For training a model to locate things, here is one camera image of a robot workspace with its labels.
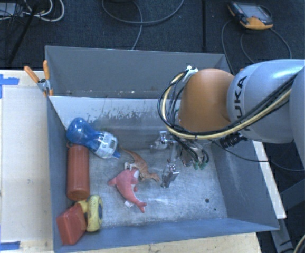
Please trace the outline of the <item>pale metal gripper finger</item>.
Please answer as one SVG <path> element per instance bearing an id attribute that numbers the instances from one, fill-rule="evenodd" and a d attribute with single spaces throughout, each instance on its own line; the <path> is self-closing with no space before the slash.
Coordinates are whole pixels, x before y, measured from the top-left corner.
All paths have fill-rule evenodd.
<path id="1" fill-rule="evenodd" d="M 179 173 L 180 171 L 177 169 L 176 164 L 167 164 L 163 169 L 161 187 L 168 188 L 175 181 Z"/>
<path id="2" fill-rule="evenodd" d="M 158 137 L 151 144 L 151 150 L 165 150 L 173 145 L 173 139 L 167 131 L 160 131 Z"/>

